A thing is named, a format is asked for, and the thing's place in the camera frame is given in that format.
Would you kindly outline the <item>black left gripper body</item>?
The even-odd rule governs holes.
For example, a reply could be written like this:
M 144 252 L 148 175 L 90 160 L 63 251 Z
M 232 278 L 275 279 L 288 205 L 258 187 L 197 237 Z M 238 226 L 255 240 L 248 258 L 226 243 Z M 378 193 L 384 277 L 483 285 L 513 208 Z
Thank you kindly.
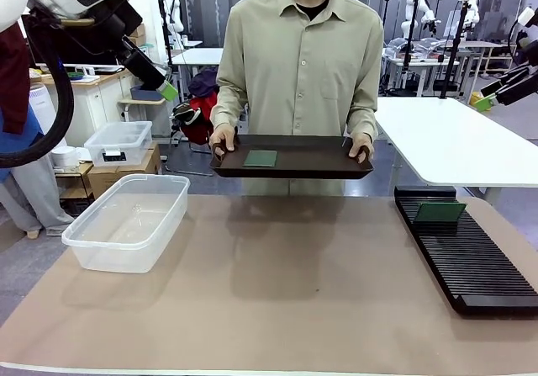
M 166 77 L 156 68 L 152 60 L 125 35 L 117 49 L 117 60 L 137 77 L 146 89 L 164 91 L 167 84 Z

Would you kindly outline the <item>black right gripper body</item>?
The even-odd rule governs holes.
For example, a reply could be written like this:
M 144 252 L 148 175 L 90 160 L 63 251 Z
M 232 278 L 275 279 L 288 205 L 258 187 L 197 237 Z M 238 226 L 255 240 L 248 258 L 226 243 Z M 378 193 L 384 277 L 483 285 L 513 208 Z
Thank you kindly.
M 498 103 L 508 106 L 533 93 L 538 93 L 538 66 L 524 64 L 503 74 L 501 87 L 495 91 Z

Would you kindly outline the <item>green rectangular PCB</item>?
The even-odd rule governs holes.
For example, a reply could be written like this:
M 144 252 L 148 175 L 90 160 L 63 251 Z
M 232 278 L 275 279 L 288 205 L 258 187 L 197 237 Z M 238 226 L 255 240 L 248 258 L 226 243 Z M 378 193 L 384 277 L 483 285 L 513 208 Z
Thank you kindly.
M 456 223 L 467 205 L 459 202 L 424 202 L 419 205 L 414 223 Z

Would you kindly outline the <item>dark brown serving tray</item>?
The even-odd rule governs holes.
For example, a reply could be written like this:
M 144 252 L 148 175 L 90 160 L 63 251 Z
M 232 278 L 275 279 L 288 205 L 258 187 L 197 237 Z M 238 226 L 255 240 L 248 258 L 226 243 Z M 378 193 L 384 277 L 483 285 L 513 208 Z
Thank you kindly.
M 373 171 L 368 159 L 348 157 L 352 139 L 344 136 L 236 135 L 235 150 L 215 156 L 212 169 L 221 177 L 265 179 L 362 179 Z M 277 151 L 275 167 L 242 167 L 250 150 Z

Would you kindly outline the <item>person's left forearm beige sleeve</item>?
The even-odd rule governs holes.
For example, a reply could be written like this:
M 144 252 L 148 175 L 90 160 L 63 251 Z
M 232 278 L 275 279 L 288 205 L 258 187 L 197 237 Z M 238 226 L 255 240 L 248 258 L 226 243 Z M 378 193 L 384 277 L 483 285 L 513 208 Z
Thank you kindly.
M 347 117 L 350 135 L 368 135 L 373 142 L 377 138 L 377 111 L 379 77 L 365 77 L 354 89 Z

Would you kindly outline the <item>person's right forearm beige sleeve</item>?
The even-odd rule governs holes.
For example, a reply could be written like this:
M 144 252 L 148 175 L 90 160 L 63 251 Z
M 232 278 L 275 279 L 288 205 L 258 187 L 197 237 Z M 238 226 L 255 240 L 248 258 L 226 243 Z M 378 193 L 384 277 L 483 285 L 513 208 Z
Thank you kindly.
M 245 76 L 225 71 L 224 66 L 221 66 L 217 84 L 219 93 L 210 120 L 215 130 L 224 124 L 234 128 L 248 101 Z

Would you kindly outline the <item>person's right hand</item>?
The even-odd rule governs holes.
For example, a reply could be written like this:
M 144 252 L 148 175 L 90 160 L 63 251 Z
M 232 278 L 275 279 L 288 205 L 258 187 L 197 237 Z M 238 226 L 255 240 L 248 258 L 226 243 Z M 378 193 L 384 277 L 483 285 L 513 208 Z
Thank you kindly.
M 214 128 L 209 138 L 209 145 L 215 156 L 223 156 L 235 150 L 235 127 L 230 124 L 220 124 Z

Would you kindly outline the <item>small white wooden desk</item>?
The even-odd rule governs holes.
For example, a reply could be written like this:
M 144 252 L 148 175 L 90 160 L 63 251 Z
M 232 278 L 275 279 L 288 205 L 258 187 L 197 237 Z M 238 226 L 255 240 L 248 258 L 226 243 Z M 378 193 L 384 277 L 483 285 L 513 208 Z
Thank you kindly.
M 129 122 L 129 110 L 131 107 L 160 106 L 165 103 L 166 103 L 166 100 L 164 98 L 161 98 L 160 100 L 138 100 L 138 99 L 124 98 L 124 99 L 120 99 L 117 102 L 117 104 L 122 108 L 122 116 L 125 122 Z

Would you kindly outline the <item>dark purple jacket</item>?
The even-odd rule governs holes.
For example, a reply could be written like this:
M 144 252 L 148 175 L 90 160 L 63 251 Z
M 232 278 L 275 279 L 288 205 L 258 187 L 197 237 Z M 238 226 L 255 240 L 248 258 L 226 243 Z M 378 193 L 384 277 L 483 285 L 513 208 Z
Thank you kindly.
M 188 84 L 190 95 L 195 98 L 206 98 L 213 93 L 218 93 L 217 74 L 216 66 L 205 67 L 195 74 Z

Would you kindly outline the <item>white background table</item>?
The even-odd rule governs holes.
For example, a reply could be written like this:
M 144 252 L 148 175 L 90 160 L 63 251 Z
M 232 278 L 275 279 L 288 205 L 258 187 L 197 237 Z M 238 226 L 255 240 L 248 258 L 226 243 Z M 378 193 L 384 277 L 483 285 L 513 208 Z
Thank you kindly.
M 179 92 L 181 96 L 188 94 L 187 85 L 207 66 L 218 66 L 223 54 L 222 48 L 189 48 L 182 50 L 171 59 L 177 69 Z

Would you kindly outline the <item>white air purifier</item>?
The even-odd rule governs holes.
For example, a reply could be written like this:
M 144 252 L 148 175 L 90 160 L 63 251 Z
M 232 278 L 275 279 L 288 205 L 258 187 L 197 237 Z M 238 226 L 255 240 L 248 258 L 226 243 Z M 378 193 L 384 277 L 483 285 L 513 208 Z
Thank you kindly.
M 45 85 L 33 84 L 30 86 L 29 103 L 40 128 L 46 135 L 54 124 L 56 111 Z

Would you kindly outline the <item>green square PCB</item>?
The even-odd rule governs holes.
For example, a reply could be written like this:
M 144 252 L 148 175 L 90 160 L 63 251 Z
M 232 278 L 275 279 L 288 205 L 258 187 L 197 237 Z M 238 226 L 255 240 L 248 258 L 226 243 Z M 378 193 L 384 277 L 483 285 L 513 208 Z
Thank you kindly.
M 277 151 L 250 150 L 246 155 L 242 167 L 275 167 L 277 155 Z

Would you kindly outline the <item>dark red hanging garment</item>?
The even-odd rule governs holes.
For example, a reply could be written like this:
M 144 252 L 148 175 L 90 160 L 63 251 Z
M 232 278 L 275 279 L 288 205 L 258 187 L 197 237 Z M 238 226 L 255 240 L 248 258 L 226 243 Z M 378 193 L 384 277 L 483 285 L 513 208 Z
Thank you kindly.
M 0 111 L 3 132 L 21 135 L 28 116 L 29 53 L 18 23 L 0 33 Z

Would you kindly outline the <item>person's torso beige shirt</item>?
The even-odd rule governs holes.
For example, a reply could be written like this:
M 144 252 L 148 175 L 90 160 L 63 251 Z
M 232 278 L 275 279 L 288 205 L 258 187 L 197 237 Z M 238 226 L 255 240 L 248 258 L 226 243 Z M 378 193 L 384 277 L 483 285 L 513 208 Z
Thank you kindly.
M 352 137 L 354 89 L 380 80 L 383 39 L 379 15 L 358 0 L 241 0 L 219 69 L 245 76 L 250 134 Z

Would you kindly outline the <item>black slotted PCB rack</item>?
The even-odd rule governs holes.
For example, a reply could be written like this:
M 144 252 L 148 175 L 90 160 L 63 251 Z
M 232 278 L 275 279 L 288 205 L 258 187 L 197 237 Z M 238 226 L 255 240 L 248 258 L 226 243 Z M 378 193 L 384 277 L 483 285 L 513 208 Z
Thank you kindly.
M 456 223 L 414 223 L 424 202 L 459 202 L 453 187 L 395 187 L 394 202 L 451 308 L 466 317 L 538 317 L 538 289 L 466 210 Z

